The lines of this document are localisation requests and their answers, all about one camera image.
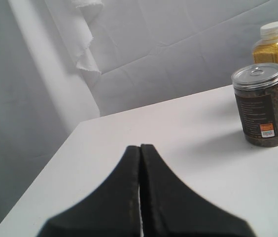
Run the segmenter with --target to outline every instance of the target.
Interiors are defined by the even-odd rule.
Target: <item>jar of dark granules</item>
[[[232,82],[246,140],[278,146],[278,64],[247,66],[233,73]]]

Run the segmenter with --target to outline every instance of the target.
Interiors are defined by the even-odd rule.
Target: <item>black label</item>
[[[252,138],[277,137],[272,96],[240,97],[236,95],[243,132]]]

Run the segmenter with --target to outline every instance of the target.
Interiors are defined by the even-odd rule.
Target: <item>dark granules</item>
[[[275,126],[277,128],[277,136],[270,138],[253,138],[245,134],[245,138],[250,143],[262,147],[275,147],[278,146],[278,84],[271,87],[255,90],[255,91],[242,91],[234,89],[237,96],[240,97],[258,97],[264,95],[271,95],[272,107],[275,115]]]

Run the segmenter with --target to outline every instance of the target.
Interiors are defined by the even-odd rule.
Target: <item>silver metal lid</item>
[[[278,64],[258,63],[232,74],[233,87],[238,90],[260,90],[278,84]]]

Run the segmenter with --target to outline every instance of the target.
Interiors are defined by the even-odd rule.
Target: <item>barcode sticker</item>
[[[263,138],[275,136],[274,126],[272,123],[261,124],[260,128],[261,128],[261,133]]]

